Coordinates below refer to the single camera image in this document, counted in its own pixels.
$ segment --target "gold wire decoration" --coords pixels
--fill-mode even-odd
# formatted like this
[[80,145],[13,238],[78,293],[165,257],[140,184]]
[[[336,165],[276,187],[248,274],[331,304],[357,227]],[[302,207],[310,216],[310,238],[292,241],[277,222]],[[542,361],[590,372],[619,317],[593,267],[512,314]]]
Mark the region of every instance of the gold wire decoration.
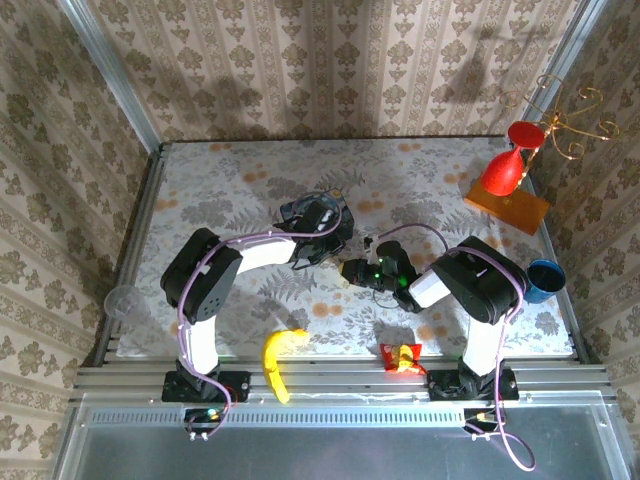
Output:
[[[535,105],[524,93],[522,93],[517,88],[509,90],[508,92],[504,92],[502,95],[500,95],[500,103],[505,107],[512,108],[519,105],[520,99],[524,99],[524,101],[527,102],[532,108],[540,112],[542,114],[542,118],[537,123],[544,131],[545,139],[548,136],[551,136],[551,141],[554,148],[567,160],[580,160],[582,157],[584,157],[586,148],[582,143],[571,142],[569,143],[567,149],[563,151],[563,149],[558,145],[558,141],[556,140],[556,131],[568,130],[570,132],[578,133],[580,135],[586,135],[590,138],[597,138],[599,140],[611,140],[620,134],[620,127],[609,120],[601,120],[600,122],[598,122],[598,125],[596,126],[597,133],[585,132],[584,130],[579,130],[571,126],[570,122],[575,117],[577,117],[578,115],[583,115],[596,108],[604,101],[604,96],[602,95],[602,92],[597,88],[581,88],[578,91],[578,95],[580,95],[583,100],[588,100],[590,102],[589,105],[575,112],[564,113],[558,108],[564,89],[564,82],[556,75],[550,73],[540,75],[536,80],[538,87],[542,89],[549,88],[551,85],[553,85],[554,82],[558,82],[560,84],[558,87],[558,92],[556,93],[556,101],[553,105],[553,108],[546,112],[542,111],[540,107]],[[522,174],[522,178],[520,179],[520,183],[522,183],[522,180],[524,180],[524,177],[526,177],[527,173],[529,172],[529,169],[533,164],[533,157],[535,157],[535,155],[538,153],[538,150],[540,150],[540,148],[536,148],[529,155],[529,158],[527,159],[527,165]]]

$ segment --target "clear plastic cup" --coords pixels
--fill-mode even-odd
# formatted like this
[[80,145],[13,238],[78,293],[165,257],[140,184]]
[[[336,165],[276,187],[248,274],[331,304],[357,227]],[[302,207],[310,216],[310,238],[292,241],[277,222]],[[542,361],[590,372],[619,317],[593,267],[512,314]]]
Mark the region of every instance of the clear plastic cup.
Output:
[[110,317],[126,325],[139,325],[151,318],[151,309],[138,287],[121,285],[104,299],[104,310]]

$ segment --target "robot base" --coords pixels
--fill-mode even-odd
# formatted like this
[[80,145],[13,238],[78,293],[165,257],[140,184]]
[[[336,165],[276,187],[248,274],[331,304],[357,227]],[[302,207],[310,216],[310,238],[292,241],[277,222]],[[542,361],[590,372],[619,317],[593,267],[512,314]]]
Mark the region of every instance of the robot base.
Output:
[[[244,403],[249,398],[251,373],[214,370],[209,376],[229,389],[231,400]],[[167,372],[162,387],[162,401],[172,403],[224,403],[222,392],[186,372],[184,368]]]
[[[493,374],[478,377],[465,369],[461,363],[458,370],[430,370],[427,387],[431,401],[493,400]],[[500,373],[499,392],[502,400],[518,400],[516,376],[510,368]]]

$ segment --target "blue cup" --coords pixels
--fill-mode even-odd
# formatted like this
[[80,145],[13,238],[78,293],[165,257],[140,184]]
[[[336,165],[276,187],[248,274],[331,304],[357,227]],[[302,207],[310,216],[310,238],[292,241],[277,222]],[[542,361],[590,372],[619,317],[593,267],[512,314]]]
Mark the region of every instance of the blue cup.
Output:
[[564,288],[566,277],[560,265],[551,260],[534,260],[527,268],[529,288],[524,299],[529,303],[542,303]]

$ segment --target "yellow banana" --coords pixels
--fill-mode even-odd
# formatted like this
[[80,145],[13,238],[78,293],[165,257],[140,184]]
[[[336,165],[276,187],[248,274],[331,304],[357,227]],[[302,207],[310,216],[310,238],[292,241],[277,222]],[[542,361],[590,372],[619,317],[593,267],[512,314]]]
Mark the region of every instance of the yellow banana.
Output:
[[280,376],[280,369],[278,368],[277,355],[280,353],[280,348],[289,345],[304,345],[309,341],[309,333],[302,329],[297,330],[284,330],[282,332],[274,332],[267,337],[264,342],[264,349],[262,351],[262,368],[264,370],[264,377],[267,383],[273,389],[276,397],[280,403],[287,403],[289,401],[289,392],[285,387],[282,377]]

